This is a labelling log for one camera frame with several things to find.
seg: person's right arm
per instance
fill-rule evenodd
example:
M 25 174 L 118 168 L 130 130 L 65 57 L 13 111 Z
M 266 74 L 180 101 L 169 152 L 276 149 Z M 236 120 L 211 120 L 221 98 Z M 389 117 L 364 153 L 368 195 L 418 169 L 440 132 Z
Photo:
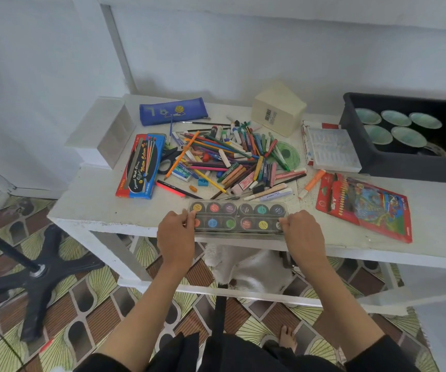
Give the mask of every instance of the person's right arm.
M 352 360 L 375 343 L 377 345 L 383 343 L 378 341 L 385 335 L 384 332 L 347 290 L 328 262 L 325 253 L 325 238 L 314 217 L 302 210 L 287 218 L 281 218 L 280 223 L 288 251 L 318 294 L 325 314 L 332 321 L 332 327 L 338 329 L 336 336 L 345 357 Z M 401 357 L 403 366 L 407 367 L 404 370 L 417 370 L 410 365 L 397 345 L 394 344 L 394 346 L 398 353 L 396 357 Z

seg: cord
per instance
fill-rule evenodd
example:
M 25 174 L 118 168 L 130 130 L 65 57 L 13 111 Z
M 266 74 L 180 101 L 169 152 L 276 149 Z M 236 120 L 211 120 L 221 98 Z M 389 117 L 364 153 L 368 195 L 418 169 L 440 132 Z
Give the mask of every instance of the cord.
M 6 344 L 6 346 L 8 346 L 9 349 L 13 352 L 13 354 L 15 354 L 15 356 L 18 358 L 18 361 L 21 363 L 21 368 L 23 369 L 23 371 L 27 372 L 27 369 L 25 368 L 25 363 L 23 363 L 23 360 L 21 359 L 20 355 L 18 355 L 18 353 L 15 351 L 15 349 L 13 347 L 11 347 L 9 342 L 6 340 L 6 338 L 4 338 L 4 336 L 1 333 L 0 333 L 0 337 L 3 340 L 3 342 Z

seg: patterned floor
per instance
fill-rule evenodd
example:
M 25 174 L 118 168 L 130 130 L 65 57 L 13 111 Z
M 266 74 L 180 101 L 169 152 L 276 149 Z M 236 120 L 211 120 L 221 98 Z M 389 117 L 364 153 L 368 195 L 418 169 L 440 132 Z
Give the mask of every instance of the patterned floor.
M 26 256 L 38 255 L 43 232 L 50 224 L 46 218 L 54 201 L 11 197 L 0 210 L 0 237 L 21 250 Z M 163 262 L 154 238 L 121 236 L 137 260 L 154 277 Z M 71 260 L 86 250 L 75 240 L 65 236 L 60 256 Z M 356 297 L 379 292 L 385 288 L 377 262 L 330 258 L 330 263 L 344 280 L 345 286 Z M 0 276 L 15 272 L 21 266 L 1 255 Z M 396 276 L 397 267 L 393 266 Z M 55 366 L 72 369 L 92 353 L 127 315 L 141 294 L 130 288 L 118 287 L 118 276 L 105 267 L 87 274 L 68 277 L 54 290 L 45 318 L 43 336 L 30 343 L 20 342 L 22 319 L 27 295 L 22 290 L 0 294 L 0 333 L 18 352 L 28 372 L 49 372 Z M 182 283 L 215 287 L 211 271 L 204 263 L 204 245 L 196 243 L 194 264 Z M 284 289 L 287 295 L 317 298 L 313 288 L 300 274 Z M 197 294 L 176 293 L 158 338 L 155 352 L 180 332 L 185 335 L 200 332 L 201 350 L 210 334 L 216 298 Z M 425 337 L 410 308 L 405 317 L 372 316 L 390 335 L 422 372 L 438 371 Z M 225 331 L 236 334 L 257 345 L 276 339 L 280 327 L 286 324 L 296 331 L 297 354 L 322 356 L 339 366 L 345 357 L 335 343 L 335 329 L 320 308 L 287 307 L 282 303 L 228 299 Z M 22 370 L 18 358 L 0 339 L 0 372 Z

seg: black tray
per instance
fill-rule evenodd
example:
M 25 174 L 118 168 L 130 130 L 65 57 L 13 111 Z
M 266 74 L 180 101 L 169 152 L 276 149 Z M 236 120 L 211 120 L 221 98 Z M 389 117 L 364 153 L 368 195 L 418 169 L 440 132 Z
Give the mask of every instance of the black tray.
M 406 115 L 412 112 L 430 114 L 442 122 L 442 128 L 433 138 L 437 138 L 438 145 L 446 150 L 446 100 L 346 93 L 344 101 L 345 108 L 340 125 L 349 133 L 363 167 L 362 173 L 398 179 L 446 182 L 446 157 L 382 152 L 371 142 L 356 113 L 356 108 L 368 108 L 378 113 L 394 110 Z

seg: hand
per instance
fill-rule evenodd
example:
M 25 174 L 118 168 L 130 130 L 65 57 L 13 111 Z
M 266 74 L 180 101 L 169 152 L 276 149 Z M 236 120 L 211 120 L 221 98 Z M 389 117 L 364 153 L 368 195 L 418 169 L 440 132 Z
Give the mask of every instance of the hand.
M 195 211 L 170 211 L 158 226 L 158 248 L 163 256 L 163 267 L 182 274 L 187 273 L 194 258 Z
M 311 270 L 325 266 L 328 259 L 325 253 L 325 237 L 320 225 L 305 210 L 280 218 L 287 248 L 301 269 Z

